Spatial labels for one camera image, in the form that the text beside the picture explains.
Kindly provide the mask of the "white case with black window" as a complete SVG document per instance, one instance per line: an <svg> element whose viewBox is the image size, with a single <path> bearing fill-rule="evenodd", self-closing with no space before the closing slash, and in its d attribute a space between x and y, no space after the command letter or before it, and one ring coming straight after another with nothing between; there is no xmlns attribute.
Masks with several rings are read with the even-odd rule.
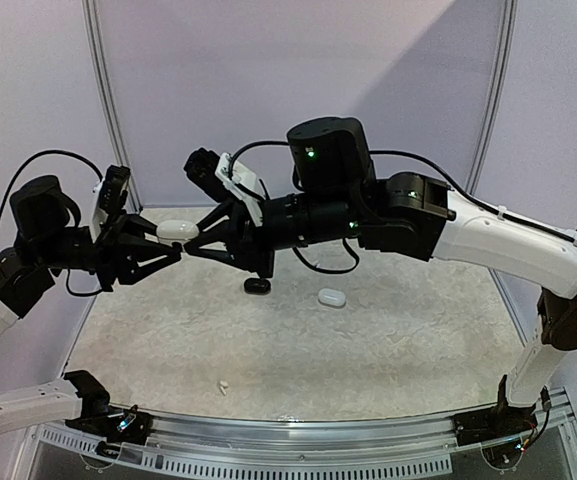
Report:
<svg viewBox="0 0 577 480"><path fill-rule="evenodd" d="M156 235L160 240L187 242L199 235L197 225L186 220L165 220L158 224Z"/></svg>

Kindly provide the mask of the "black oval charging case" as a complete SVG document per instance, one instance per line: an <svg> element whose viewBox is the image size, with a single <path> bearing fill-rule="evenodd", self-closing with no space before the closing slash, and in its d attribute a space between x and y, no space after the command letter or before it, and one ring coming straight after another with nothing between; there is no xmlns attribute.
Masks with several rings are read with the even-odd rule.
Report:
<svg viewBox="0 0 577 480"><path fill-rule="evenodd" d="M262 278L248 278L243 284L244 292L252 295L266 295L271 291L271 282Z"/></svg>

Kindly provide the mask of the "white oval charging case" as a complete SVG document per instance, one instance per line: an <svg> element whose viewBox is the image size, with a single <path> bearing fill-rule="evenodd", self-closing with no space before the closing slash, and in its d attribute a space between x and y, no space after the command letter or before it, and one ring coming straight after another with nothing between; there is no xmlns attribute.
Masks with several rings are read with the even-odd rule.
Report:
<svg viewBox="0 0 577 480"><path fill-rule="evenodd" d="M346 303L346 295L339 290L323 288L318 292L317 297L321 304L335 308L342 308Z"/></svg>

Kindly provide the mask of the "white stem earbud front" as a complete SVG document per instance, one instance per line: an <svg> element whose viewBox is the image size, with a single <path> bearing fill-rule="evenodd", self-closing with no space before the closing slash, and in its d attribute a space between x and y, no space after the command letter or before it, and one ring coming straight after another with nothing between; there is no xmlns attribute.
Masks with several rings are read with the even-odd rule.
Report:
<svg viewBox="0 0 577 480"><path fill-rule="evenodd" d="M218 382L218 388L219 388L219 391L221 392L221 394L226 396L228 388L229 388L229 384L226 381L219 381Z"/></svg>

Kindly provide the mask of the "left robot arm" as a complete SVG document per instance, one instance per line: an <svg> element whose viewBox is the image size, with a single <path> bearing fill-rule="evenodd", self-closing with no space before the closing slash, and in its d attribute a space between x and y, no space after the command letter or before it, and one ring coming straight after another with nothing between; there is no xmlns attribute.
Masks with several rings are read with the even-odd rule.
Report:
<svg viewBox="0 0 577 480"><path fill-rule="evenodd" d="M0 252L0 336L23 319L56 284L61 272L97 277L104 292L134 285L180 261L182 247L156 241L157 227L123 208L125 169L103 181L100 219L84 226L77 204L58 178L27 182L10 199L17 236ZM151 415L117 408L89 372L77 370L41 385L0 392L0 435L50 421L97 435L108 443L145 443Z"/></svg>

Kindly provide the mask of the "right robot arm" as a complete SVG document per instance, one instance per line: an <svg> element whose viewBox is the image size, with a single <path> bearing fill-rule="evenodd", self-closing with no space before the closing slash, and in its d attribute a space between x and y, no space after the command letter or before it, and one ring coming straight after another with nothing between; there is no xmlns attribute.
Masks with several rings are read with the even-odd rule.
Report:
<svg viewBox="0 0 577 480"><path fill-rule="evenodd" d="M279 250L356 240L366 250L464 262L537 284L540 324L499 385L485 427L505 436L533 407L565 355L577 350L577 228L559 229L487 204L447 172L375 173L361 122L322 117L291 128L295 192L271 198L239 153L198 149L184 170L215 209L190 255L270 278Z"/></svg>

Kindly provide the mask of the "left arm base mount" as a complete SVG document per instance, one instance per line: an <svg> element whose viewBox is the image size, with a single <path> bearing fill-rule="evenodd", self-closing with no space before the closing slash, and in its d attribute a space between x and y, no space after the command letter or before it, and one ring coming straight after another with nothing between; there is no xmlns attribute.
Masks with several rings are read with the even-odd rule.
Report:
<svg viewBox="0 0 577 480"><path fill-rule="evenodd" d="M137 405L120 408L109 404L99 405L87 415L66 420L71 429L104 438L107 443L145 445L150 436L154 417Z"/></svg>

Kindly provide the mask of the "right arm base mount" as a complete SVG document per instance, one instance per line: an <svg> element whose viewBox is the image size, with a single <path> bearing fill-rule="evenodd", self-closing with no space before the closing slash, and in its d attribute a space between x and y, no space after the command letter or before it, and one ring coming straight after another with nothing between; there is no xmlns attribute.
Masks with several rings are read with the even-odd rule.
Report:
<svg viewBox="0 0 577 480"><path fill-rule="evenodd" d="M490 407L457 413L451 417L459 446L510 438L531 431L537 425L536 405L512 406L501 396Z"/></svg>

